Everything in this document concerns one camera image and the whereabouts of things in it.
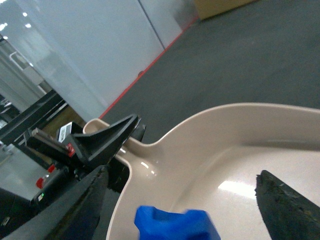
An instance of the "blue plastic object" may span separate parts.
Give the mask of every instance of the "blue plastic object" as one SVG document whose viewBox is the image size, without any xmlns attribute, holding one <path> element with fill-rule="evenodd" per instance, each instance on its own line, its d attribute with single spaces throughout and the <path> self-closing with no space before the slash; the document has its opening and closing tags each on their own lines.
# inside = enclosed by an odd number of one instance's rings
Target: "blue plastic object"
<svg viewBox="0 0 320 240">
<path fill-rule="evenodd" d="M 203 210 L 172 213 L 154 206 L 140 206 L 134 224 L 140 231 L 140 240 L 221 240 Z"/>
</svg>

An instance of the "red floor trim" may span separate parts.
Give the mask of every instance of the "red floor trim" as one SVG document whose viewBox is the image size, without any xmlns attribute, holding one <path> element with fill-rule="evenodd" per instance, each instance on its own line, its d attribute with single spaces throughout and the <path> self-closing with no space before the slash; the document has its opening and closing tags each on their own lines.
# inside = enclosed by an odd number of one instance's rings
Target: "red floor trim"
<svg viewBox="0 0 320 240">
<path fill-rule="evenodd" d="M 166 47 L 165 50 L 163 50 L 163 52 L 161 52 L 159 54 L 159 56 L 157 56 L 155 58 L 155 60 L 153 60 L 153 62 L 150 63 L 150 65 L 120 94 L 120 96 L 117 97 L 117 99 L 101 114 L 101 116 L 99 117 L 100 119 L 102 119 L 104 117 L 104 115 L 107 114 L 107 112 L 110 111 L 110 109 L 116 105 L 116 103 L 128 92 L 128 90 L 130 88 L 132 88 L 132 86 L 138 82 L 138 80 L 152 67 L 152 65 L 154 65 L 156 63 L 156 61 L 159 60 L 159 58 L 161 58 L 161 56 L 175 43 L 175 41 L 177 41 L 178 38 L 180 38 L 180 36 L 192 25 L 194 24 L 197 20 L 198 20 L 198 16 L 196 16 L 189 24 L 188 26 L 182 30 L 182 32 L 169 44 L 169 46 Z"/>
</svg>

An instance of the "cardboard box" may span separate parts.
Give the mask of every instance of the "cardboard box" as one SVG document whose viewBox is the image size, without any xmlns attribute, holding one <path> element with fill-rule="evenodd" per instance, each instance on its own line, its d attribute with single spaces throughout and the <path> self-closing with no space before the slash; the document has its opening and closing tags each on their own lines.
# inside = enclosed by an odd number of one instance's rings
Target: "cardboard box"
<svg viewBox="0 0 320 240">
<path fill-rule="evenodd" d="M 194 0 L 200 19 L 206 19 L 255 0 Z"/>
</svg>

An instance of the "white label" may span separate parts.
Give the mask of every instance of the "white label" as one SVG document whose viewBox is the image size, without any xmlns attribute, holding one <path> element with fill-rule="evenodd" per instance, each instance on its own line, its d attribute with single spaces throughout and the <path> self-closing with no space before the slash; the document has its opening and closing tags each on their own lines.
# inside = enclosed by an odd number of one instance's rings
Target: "white label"
<svg viewBox="0 0 320 240">
<path fill-rule="evenodd" d="M 40 202 L 43 198 L 44 198 L 43 194 L 40 194 L 40 195 L 38 196 L 38 202 Z"/>
<path fill-rule="evenodd" d="M 58 141 L 60 143 L 63 142 L 63 140 L 65 140 L 66 136 L 67 136 L 67 129 L 69 129 L 71 127 L 72 122 L 68 123 L 67 125 L 64 125 L 63 127 L 60 128 L 60 132 L 59 132 L 59 138 Z"/>
<path fill-rule="evenodd" d="M 7 223 L 9 222 L 9 220 L 10 220 L 10 217 L 9 217 L 9 216 L 6 216 L 6 217 L 3 219 L 2 223 L 1 223 L 1 226 L 7 225 Z"/>
</svg>

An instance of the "beige plastic dustpan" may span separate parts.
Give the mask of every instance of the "beige plastic dustpan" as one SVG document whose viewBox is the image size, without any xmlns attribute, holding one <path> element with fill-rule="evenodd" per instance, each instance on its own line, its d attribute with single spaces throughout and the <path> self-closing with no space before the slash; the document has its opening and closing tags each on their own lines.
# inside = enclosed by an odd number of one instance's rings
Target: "beige plastic dustpan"
<svg viewBox="0 0 320 240">
<path fill-rule="evenodd" d="M 94 132 L 108 124 L 87 123 Z M 116 158 L 130 169 L 107 240 L 136 240 L 140 205 L 171 212 L 205 210 L 221 239 L 270 239 L 255 197 L 268 170 L 320 205 L 320 110 L 239 103 L 202 111 L 159 141 L 129 138 Z"/>
</svg>

